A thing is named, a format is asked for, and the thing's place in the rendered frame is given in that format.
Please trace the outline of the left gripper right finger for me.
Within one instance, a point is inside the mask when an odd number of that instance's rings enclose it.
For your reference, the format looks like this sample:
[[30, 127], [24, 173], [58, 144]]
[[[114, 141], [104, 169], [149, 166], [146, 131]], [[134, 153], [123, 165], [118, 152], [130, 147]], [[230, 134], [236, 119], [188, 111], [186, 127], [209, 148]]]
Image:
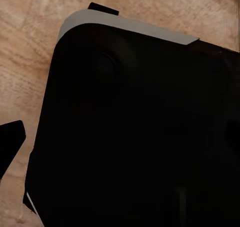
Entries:
[[229, 120], [225, 128], [224, 138], [240, 160], [240, 122]]

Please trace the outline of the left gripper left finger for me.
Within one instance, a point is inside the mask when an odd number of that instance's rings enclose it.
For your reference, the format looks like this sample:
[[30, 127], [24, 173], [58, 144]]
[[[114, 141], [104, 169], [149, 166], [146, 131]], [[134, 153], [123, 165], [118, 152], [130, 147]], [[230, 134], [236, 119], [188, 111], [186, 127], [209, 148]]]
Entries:
[[26, 139], [22, 120], [0, 125], [0, 180]]

